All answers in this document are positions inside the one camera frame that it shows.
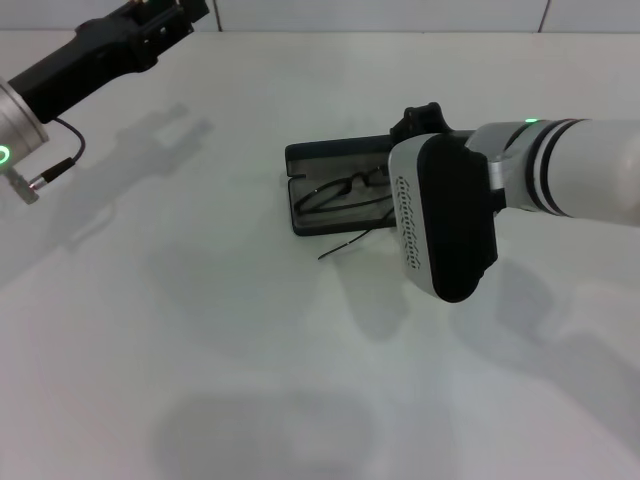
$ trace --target white wall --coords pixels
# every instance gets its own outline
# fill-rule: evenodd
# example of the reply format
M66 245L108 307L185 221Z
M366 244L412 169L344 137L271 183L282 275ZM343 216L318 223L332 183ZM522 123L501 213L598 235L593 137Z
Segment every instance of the white wall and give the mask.
M0 29L71 29L124 0L1 0ZM538 30L547 0L217 0L225 30ZM217 30L214 15L200 30ZM640 0L551 0L546 32L640 32Z

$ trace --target white table surface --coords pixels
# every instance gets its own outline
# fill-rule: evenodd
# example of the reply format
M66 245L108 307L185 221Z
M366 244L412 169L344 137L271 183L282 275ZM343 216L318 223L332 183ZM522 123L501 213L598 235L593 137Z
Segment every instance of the white table surface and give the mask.
M11 78L66 32L0 34ZM0 211L3 480L640 476L640 235L497 220L449 306L391 231L297 238L290 143L640 116L640 36L199 34L64 116L89 148ZM20 169L76 148L63 129Z

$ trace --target cable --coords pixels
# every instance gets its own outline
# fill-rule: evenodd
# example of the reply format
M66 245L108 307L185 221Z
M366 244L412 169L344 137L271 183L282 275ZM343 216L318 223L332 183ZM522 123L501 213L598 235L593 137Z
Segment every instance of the cable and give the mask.
M78 153L76 153L75 156L71 159L74 163L77 162L78 160L80 160L80 157L82 157L84 151L87 149L87 141L84 139L84 135L82 135L76 127L65 122L61 118L54 118L53 121L71 130L71 132L73 132L75 136L80 140L80 149L78 150Z
M389 210L389 211L384 215L384 217L382 217L382 218L380 219L380 221L379 221L378 223L376 223L376 224L375 224L375 226L374 226L374 227L370 228L369 230L367 230L367 231L366 231L366 232L364 232L364 233L361 233L360 235L358 235L358 236L357 236L356 238L354 238L353 240L350 240L350 241L348 241L347 243L345 243L345 244L343 244L343 245L340 245L339 247L334 248L333 250L331 250L331 251L329 251L329 252L327 252L327 253L325 253L325 254L320 255L320 256L318 257L318 260L322 260L323 258L326 258L326 257L328 257L329 255L331 255L331 254L333 254L333 253L336 253L338 250L342 250L343 248L348 247L348 246L349 246L349 245L351 245L352 243L357 242L357 241L358 241L358 240L360 240L362 237L364 237L364 236L368 235L369 233L373 232L375 229L380 228L380 226L384 223L384 221L385 221L387 218L389 218L389 217L391 216L391 214L393 213L393 211L394 211L394 209L392 208L391 210Z
M53 167L49 168L48 170L45 170L40 175L38 175L36 178L31 180L29 182L29 187L33 191L36 191L36 192L38 190L40 190L41 188L46 187L47 185L49 185L56 178L58 178L63 173L67 172L69 169L73 168L75 166L76 162L78 160L80 160L80 158L84 154L85 150L87 149L87 141L85 140L84 135L82 135L82 133L80 133L80 131L76 127L74 127L73 125L65 122L61 118L54 118L53 121L56 122L56 123L59 123L63 127L66 127L76 137L78 137L78 140L80 140L80 148L78 149L78 152L73 157L65 158L60 163L54 165Z

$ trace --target black eyeglass frame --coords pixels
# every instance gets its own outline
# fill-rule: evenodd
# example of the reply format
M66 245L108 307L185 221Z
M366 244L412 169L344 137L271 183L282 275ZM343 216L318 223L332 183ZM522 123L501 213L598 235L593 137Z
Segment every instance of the black eyeglass frame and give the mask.
M382 175L385 177L385 181L376 182L372 180L371 177L373 177L373 175L375 175L376 173L382 173ZM298 200L294 204L293 209L298 215L331 213L331 212L338 212L341 210L349 210L352 208L364 207L366 205L372 205L374 203L384 202L385 200L390 200L391 198L393 198L393 195L385 195L384 197L367 200L366 202L351 203L348 205L337 205L335 207L322 208L324 205L330 202L333 202L335 199L350 194L353 191L353 182L355 182L357 179L362 180L362 183L367 188L391 186L390 179L389 179L389 167L387 165L379 165L373 170L369 170L368 172L357 172L351 175L350 177L339 178L337 180L333 180L329 183L325 183L324 185L321 185L320 187L316 188L314 191L308 193L307 195L302 197L300 200ZM304 204L310 201L311 199L313 199L314 197L316 197L320 192L323 192L329 188L333 188L336 185L343 185L343 187L340 190L338 190L338 192L335 195L333 195L327 200L324 200L323 202L309 209L306 209L306 210L303 209Z

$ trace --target green indicator light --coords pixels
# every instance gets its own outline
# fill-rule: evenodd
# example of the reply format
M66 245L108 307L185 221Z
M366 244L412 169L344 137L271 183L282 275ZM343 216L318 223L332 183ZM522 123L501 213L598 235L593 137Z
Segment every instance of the green indicator light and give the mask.
M4 145L0 145L0 165L6 163L11 158L11 150Z

